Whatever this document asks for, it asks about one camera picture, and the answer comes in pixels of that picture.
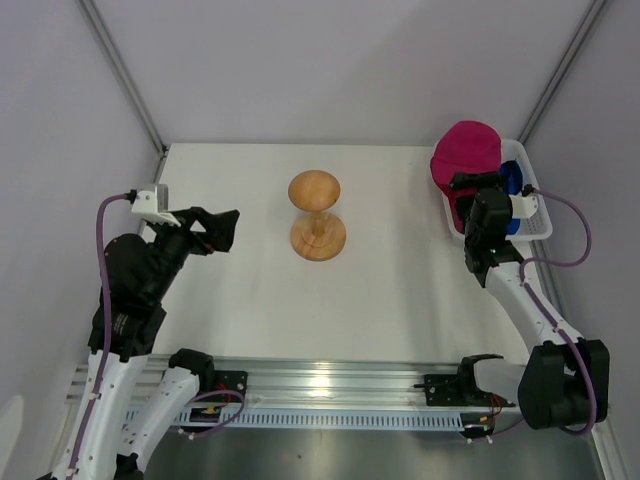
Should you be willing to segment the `pink cap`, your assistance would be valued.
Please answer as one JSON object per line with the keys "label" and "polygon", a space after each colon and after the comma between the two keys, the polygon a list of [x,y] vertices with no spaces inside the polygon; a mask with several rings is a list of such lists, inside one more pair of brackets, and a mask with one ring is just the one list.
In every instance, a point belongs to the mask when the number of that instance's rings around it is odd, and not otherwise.
{"label": "pink cap", "polygon": [[464,120],[452,126],[435,146],[430,161],[432,179],[442,191],[457,173],[484,174],[501,165],[501,137],[491,126]]}
{"label": "pink cap", "polygon": [[478,189],[476,187],[462,190],[453,190],[449,186],[445,187],[444,195],[448,200],[454,227],[458,233],[464,234],[465,232],[467,217],[477,192]]}

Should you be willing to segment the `blue cap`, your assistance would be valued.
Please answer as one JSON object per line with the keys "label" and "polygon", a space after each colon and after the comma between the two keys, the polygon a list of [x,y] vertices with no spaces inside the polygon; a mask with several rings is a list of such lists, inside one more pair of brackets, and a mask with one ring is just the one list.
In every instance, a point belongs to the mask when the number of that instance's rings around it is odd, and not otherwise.
{"label": "blue cap", "polygon": [[[505,193],[517,195],[521,192],[524,182],[523,173],[519,163],[513,159],[501,164],[499,173],[502,179],[502,186]],[[514,218],[507,227],[508,235],[515,235],[520,228],[521,220]]]}

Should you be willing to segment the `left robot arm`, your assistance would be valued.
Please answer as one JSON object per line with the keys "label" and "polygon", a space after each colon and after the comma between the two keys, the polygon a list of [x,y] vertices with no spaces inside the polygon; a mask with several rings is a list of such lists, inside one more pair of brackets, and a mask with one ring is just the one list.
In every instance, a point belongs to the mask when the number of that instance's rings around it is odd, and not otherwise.
{"label": "left robot arm", "polygon": [[237,210],[201,207],[152,225],[147,242],[124,234],[98,247],[101,300],[88,340],[88,374],[80,410],[50,479],[141,479],[160,440],[192,400],[216,388],[213,358],[180,349],[160,384],[131,422],[125,420],[138,376],[166,317],[162,300],[192,256],[231,250]]}

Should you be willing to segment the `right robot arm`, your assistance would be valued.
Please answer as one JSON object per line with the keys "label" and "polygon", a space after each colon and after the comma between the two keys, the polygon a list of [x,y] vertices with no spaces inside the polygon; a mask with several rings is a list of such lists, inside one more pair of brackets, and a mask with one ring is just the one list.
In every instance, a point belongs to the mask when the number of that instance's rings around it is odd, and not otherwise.
{"label": "right robot arm", "polygon": [[610,354],[600,340],[573,328],[526,277],[535,263],[507,238],[516,217],[529,217],[541,190],[526,184],[503,189],[499,172],[454,173],[455,203],[463,217],[468,271],[498,301],[529,351],[526,365],[498,354],[463,358],[453,374],[427,374],[419,389],[430,406],[515,406],[532,429],[558,428],[583,436],[607,416]]}

